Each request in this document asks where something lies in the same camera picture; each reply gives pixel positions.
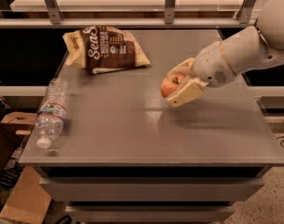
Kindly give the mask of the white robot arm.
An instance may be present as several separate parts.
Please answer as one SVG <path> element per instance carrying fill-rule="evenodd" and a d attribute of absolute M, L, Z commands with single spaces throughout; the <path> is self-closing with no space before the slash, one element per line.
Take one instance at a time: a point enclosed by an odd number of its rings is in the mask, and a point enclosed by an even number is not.
<path fill-rule="evenodd" d="M 170 70 L 177 77 L 174 91 L 164 97 L 171 106 L 187 104 L 207 87 L 217 88 L 251 70 L 284 64 L 284 0 L 264 4 L 254 25 L 202 49 Z"/>

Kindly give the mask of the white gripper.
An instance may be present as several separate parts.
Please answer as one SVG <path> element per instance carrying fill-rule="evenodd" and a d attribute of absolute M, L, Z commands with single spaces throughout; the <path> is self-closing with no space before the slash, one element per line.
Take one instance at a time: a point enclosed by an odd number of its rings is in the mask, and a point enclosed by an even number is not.
<path fill-rule="evenodd" d="M 164 101 L 177 107 L 199 98 L 208 87 L 220 87 L 232 82 L 236 74 L 228 65 L 221 42 L 214 42 L 202 49 L 196 58 L 189 58 L 176 65 L 168 76 L 185 77 L 177 90 L 164 98 Z"/>

